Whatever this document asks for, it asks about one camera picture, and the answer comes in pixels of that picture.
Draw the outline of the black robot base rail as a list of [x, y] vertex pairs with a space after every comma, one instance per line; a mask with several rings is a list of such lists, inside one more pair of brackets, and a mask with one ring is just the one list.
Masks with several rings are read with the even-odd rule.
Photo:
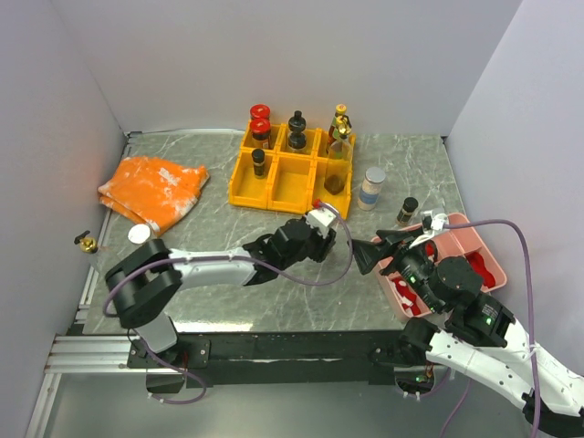
[[398, 330], [183, 333], [161, 357], [195, 374], [191, 388], [366, 381], [416, 395], [442, 384], [445, 370]]

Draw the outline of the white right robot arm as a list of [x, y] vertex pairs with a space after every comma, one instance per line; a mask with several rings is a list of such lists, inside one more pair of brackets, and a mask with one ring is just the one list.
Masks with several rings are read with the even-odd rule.
[[444, 365], [514, 404], [537, 430], [554, 437], [583, 434], [583, 378], [534, 342], [514, 314], [482, 289], [467, 257], [447, 255], [433, 241], [417, 244], [418, 230], [378, 231], [373, 241], [353, 240], [362, 274], [401, 279], [441, 327], [410, 318], [387, 349], [395, 365], [422, 361]]

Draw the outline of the yellow bin back left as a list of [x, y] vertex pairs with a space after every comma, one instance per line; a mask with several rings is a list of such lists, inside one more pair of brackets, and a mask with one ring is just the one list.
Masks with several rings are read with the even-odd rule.
[[261, 132], [256, 132], [256, 120], [248, 121], [244, 137], [240, 143], [240, 150], [264, 149], [273, 153], [281, 151], [287, 134], [287, 125], [284, 123], [260, 122], [258, 127]]

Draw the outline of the glass oil bottle gold spout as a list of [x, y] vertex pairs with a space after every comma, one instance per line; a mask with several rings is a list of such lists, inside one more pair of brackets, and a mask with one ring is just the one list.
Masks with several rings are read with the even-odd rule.
[[[350, 131], [352, 132], [351, 124], [348, 126], [346, 124], [339, 124], [338, 125], [339, 135], [342, 132]], [[325, 188], [331, 194], [340, 193], [344, 184], [341, 177], [341, 170], [346, 171], [350, 166], [351, 163], [341, 161], [340, 163], [335, 163], [334, 161], [329, 161], [328, 165], [332, 164], [333, 168], [327, 168], [327, 176], [325, 180]]]

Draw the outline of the chili sauce bottle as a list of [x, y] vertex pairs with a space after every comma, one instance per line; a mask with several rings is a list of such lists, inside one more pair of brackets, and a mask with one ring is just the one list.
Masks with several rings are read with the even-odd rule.
[[339, 136], [338, 125], [339, 125], [339, 117], [336, 117], [331, 122], [329, 130], [328, 130], [328, 141], [327, 141], [327, 147], [326, 147], [326, 154], [329, 154], [330, 146], [336, 141], [337, 137]]
[[336, 124], [346, 124], [350, 125], [349, 116], [347, 115], [347, 106], [344, 104], [338, 104], [335, 108], [335, 120]]

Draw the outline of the red santa toy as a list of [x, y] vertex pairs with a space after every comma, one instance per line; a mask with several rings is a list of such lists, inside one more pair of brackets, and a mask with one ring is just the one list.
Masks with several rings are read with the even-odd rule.
[[422, 317], [430, 312], [430, 309], [409, 287], [406, 281], [400, 278], [395, 278], [392, 280], [392, 283], [401, 309], [408, 318]]
[[476, 274], [482, 278], [484, 287], [492, 288], [495, 286], [495, 277], [486, 268], [485, 259], [478, 252], [468, 253], [465, 258]]

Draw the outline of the pink divided organizer tray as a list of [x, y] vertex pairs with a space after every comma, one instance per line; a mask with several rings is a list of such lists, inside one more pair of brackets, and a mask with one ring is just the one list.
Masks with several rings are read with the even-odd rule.
[[[472, 252], [478, 252], [484, 259], [486, 268], [495, 277], [496, 284], [492, 288], [487, 288], [481, 286], [481, 290], [484, 293], [492, 293], [495, 290], [503, 287], [507, 282], [507, 276], [503, 268], [498, 264], [491, 251], [486, 246], [481, 236], [473, 227], [456, 229], [451, 231], [444, 231], [443, 233], [437, 235], [433, 242], [438, 249], [437, 263], [441, 262], [444, 258], [448, 256], [463, 256]], [[398, 300], [397, 294], [395, 292], [392, 280], [395, 278], [400, 278], [398, 274], [393, 274], [390, 276], [381, 276], [379, 271], [387, 265], [390, 259], [381, 260], [376, 267], [373, 269], [378, 281], [387, 297], [391, 309], [395, 313], [395, 318], [402, 323], [405, 323], [408, 319], [402, 310]], [[430, 312], [422, 317], [425, 318], [431, 316]]]

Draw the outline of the white peppercorn jar silver lid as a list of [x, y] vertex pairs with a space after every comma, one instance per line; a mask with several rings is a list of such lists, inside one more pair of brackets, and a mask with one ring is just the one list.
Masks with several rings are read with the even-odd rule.
[[379, 167], [366, 170], [358, 196], [358, 207], [361, 210], [370, 211], [375, 207], [385, 179], [385, 171]]

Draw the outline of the yellow bin front right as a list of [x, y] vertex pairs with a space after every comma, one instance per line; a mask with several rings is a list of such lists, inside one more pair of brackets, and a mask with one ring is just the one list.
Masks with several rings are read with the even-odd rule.
[[333, 168], [332, 164], [328, 165], [328, 161], [325, 158], [317, 158], [312, 165], [308, 179], [308, 207], [311, 207], [315, 201], [329, 203], [340, 212], [343, 219], [347, 219], [351, 201], [352, 167], [350, 166], [346, 171], [341, 170], [344, 186], [340, 193], [331, 194], [325, 188], [327, 168]]

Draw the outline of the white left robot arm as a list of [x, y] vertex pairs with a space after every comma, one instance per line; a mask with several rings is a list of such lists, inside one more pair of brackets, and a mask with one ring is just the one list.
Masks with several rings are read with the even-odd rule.
[[217, 285], [261, 285], [307, 258], [320, 263], [335, 244], [335, 222], [324, 210], [312, 210], [288, 220], [272, 234], [223, 252], [178, 250], [161, 239], [151, 240], [105, 274], [109, 295], [104, 314], [138, 333], [151, 357], [170, 367], [183, 354], [172, 319], [164, 312], [177, 292]]

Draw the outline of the red santa toy front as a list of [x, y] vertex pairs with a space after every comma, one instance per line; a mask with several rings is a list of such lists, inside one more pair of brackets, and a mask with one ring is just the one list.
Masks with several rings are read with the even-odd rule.
[[392, 283], [401, 309], [408, 318], [422, 317], [430, 312], [430, 309], [409, 287], [406, 281], [400, 278], [395, 278], [392, 280]]

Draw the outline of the red santa toy back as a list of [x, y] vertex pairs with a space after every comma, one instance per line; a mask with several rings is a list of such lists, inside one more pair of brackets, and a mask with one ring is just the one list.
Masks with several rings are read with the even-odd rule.
[[468, 253], [465, 258], [476, 274], [482, 278], [484, 287], [492, 288], [495, 286], [495, 277], [486, 268], [485, 259], [478, 252]]

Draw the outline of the red lid sauce jar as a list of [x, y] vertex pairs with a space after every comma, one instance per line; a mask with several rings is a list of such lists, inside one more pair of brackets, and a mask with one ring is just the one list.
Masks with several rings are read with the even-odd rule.
[[266, 104], [255, 104], [249, 110], [250, 120], [270, 120], [271, 109]]
[[250, 121], [253, 143], [259, 149], [271, 149], [271, 123], [269, 120]]

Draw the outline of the red lid sauce jar front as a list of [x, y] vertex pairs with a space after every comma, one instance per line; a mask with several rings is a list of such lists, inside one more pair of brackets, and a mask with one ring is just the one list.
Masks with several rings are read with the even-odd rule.
[[271, 149], [271, 123], [269, 120], [250, 121], [253, 143], [259, 149]]

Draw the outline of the silver cap spice bottle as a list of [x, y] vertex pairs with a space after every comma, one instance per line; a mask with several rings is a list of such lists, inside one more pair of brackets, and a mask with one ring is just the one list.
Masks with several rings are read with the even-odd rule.
[[152, 230], [147, 224], [135, 224], [127, 233], [127, 238], [133, 245], [142, 245], [151, 237]]

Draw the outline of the orange white cloth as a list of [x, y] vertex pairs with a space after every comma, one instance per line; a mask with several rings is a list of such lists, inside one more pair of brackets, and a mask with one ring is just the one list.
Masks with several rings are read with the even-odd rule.
[[157, 236], [178, 224], [198, 203], [210, 174], [158, 157], [127, 157], [98, 188], [99, 202]]

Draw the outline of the small black cap shaker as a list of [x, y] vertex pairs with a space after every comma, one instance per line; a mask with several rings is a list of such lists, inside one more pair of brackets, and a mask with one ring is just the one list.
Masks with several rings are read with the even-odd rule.
[[418, 200], [414, 197], [406, 197], [403, 200], [400, 211], [396, 215], [396, 224], [399, 226], [406, 226], [419, 206]]
[[265, 177], [265, 162], [266, 155], [263, 149], [256, 148], [251, 153], [254, 175], [256, 178], [261, 179]]

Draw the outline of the white powder bottle black cap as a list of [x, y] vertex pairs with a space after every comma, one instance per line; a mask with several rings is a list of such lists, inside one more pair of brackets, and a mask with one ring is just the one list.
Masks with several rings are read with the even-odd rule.
[[300, 133], [306, 129], [306, 120], [301, 110], [295, 110], [293, 116], [288, 120], [288, 129], [291, 133]]

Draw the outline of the red lid sauce jar back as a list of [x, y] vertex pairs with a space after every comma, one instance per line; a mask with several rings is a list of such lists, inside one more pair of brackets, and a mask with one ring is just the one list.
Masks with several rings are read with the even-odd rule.
[[271, 109], [266, 104], [255, 104], [249, 110], [250, 120], [270, 120]]

